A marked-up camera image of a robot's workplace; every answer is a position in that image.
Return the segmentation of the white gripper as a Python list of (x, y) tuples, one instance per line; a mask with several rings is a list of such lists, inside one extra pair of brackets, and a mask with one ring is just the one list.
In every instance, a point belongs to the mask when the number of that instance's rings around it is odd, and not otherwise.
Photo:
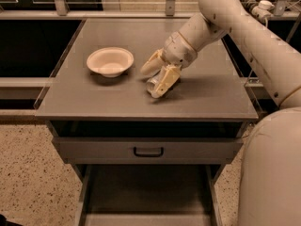
[[(173, 65), (164, 66), (165, 62), (162, 59), (162, 53), (167, 63)], [(180, 78), (181, 68), (179, 66), (186, 68), (197, 57), (198, 52), (179, 32), (172, 33), (166, 40), (163, 50), (159, 49), (155, 51), (140, 69), (142, 74), (148, 75), (160, 70), (161, 67), (164, 66), (160, 72), (155, 75), (158, 77), (159, 82), (150, 95), (153, 98), (162, 97)]]

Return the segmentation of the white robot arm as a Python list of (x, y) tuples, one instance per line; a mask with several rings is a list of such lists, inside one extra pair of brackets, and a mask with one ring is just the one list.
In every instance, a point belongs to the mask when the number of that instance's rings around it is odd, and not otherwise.
[(301, 226), (301, 54), (240, 0), (198, 0), (198, 7), (142, 66), (147, 90), (163, 96), (201, 49), (229, 35), (278, 107), (245, 145), (238, 226)]

